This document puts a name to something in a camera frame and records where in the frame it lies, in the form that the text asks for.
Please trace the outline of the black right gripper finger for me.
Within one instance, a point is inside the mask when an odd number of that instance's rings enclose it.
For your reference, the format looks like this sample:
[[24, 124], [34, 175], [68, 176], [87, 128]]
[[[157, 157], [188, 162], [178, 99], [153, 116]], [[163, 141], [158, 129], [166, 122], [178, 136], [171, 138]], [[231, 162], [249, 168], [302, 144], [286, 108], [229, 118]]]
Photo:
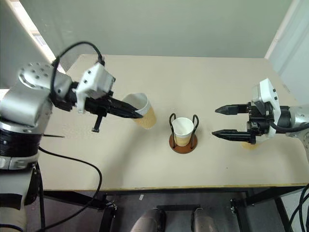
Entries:
[[223, 115], [237, 115], [248, 113], [248, 110], [248, 104], [230, 104], [217, 108], [215, 112]]
[[247, 143], [253, 142], [253, 136], [251, 135], [250, 132], [246, 131], [224, 129], [224, 130], [213, 131], [212, 135], [229, 141], [247, 142]]

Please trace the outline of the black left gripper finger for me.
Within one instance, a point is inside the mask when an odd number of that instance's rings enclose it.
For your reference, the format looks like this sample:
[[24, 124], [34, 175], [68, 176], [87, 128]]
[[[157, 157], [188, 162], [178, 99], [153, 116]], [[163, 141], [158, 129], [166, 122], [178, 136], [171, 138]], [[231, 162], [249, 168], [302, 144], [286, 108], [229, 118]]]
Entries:
[[137, 112], [137, 109], [135, 107], [129, 107], [129, 108], [110, 107], [107, 112], [108, 114], [112, 114], [114, 116], [122, 118], [132, 118], [132, 119], [143, 118], [143, 116]]
[[114, 98], [110, 98], [111, 106], [123, 111], [137, 111], [138, 109], [127, 102], [123, 102]]

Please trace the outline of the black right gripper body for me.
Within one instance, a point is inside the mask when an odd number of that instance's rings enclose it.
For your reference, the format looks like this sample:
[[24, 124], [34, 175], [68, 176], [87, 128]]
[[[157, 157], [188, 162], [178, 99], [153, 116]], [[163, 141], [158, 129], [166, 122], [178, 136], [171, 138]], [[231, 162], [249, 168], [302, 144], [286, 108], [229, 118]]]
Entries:
[[270, 103], [264, 104], [264, 112], [261, 113], [252, 102], [247, 106], [249, 121], [247, 122], [247, 132], [255, 139], [255, 143], [262, 143], [273, 137], [273, 129], [269, 125], [273, 122], [273, 108]]

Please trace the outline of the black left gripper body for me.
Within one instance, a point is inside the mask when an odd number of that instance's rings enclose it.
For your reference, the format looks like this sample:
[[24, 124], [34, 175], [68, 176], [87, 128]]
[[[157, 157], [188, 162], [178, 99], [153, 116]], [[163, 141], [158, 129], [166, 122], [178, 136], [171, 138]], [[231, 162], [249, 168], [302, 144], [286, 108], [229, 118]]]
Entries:
[[97, 115], [96, 122], [92, 128], [92, 132], [99, 132], [99, 127], [101, 125], [103, 117], [110, 114], [111, 100], [113, 96], [113, 91], [109, 91], [107, 95], [100, 97], [98, 99], [86, 98], [84, 109], [91, 114]]

